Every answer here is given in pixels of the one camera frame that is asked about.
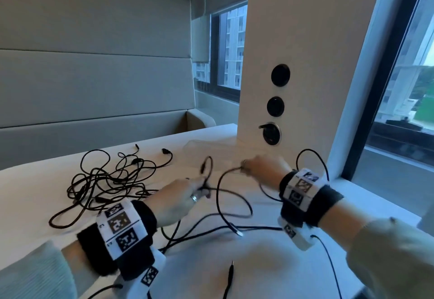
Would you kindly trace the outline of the round black wall socket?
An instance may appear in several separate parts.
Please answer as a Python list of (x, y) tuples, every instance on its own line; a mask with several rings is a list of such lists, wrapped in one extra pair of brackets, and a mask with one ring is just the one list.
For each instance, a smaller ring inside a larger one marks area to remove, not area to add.
[(284, 113), (284, 109), (284, 101), (279, 96), (274, 96), (267, 102), (267, 112), (272, 117), (280, 117)]
[(281, 88), (284, 87), (290, 80), (290, 68), (286, 64), (278, 64), (271, 73), (271, 81), (273, 85)]

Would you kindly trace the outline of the person's left hand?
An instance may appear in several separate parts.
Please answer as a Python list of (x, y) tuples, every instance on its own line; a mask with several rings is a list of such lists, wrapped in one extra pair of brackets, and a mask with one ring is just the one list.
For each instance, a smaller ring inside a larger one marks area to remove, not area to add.
[(144, 200), (156, 219), (156, 227), (177, 223), (195, 206), (186, 205), (188, 179), (177, 179)]

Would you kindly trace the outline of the person's right forearm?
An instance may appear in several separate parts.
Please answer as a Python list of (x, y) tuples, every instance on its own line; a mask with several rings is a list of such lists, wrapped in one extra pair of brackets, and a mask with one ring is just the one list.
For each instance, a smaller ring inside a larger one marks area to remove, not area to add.
[(434, 237), (399, 219), (374, 218), (346, 200), (318, 223), (346, 251), (372, 299), (434, 299)]

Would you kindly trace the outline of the round black socket open lid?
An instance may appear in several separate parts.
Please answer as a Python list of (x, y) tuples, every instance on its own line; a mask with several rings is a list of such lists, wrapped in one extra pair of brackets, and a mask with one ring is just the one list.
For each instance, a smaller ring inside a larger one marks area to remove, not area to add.
[(282, 132), (276, 123), (267, 122), (258, 128), (262, 130), (263, 139), (268, 145), (276, 146), (281, 141)]

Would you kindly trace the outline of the black wristband with marker tags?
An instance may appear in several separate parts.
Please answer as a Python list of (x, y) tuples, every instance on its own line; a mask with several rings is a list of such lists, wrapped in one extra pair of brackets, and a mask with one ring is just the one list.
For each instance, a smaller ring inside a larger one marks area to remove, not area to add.
[(324, 215), (344, 196), (309, 169), (293, 170), (279, 184), (280, 216), (295, 227), (318, 227)]
[(99, 214), (77, 239), (97, 274), (119, 271), (131, 281), (155, 262), (151, 246), (156, 226), (155, 215), (144, 202), (124, 199)]

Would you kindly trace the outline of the person's right hand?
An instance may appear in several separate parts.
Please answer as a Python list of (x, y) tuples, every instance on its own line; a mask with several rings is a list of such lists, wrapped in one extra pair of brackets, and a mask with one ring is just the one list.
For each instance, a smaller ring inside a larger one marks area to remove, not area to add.
[(281, 157), (267, 154), (255, 157), (259, 157), (259, 174), (251, 177), (261, 185), (279, 191), (281, 181), (292, 171), (292, 167)]

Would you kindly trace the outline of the person's left forearm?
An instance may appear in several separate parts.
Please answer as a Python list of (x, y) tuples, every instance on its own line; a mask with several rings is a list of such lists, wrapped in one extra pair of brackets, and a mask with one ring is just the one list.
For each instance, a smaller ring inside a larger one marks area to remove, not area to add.
[(47, 241), (0, 270), (0, 299), (79, 299), (99, 277), (78, 241)]

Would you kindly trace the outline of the dark framed window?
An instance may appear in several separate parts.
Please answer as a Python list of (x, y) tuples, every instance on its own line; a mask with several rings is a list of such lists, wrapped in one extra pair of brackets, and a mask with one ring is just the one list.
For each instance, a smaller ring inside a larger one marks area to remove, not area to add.
[(341, 177), (423, 218), (434, 209), (434, 0), (377, 0), (385, 37)]
[(240, 102), (247, 1), (210, 17), (210, 93)]

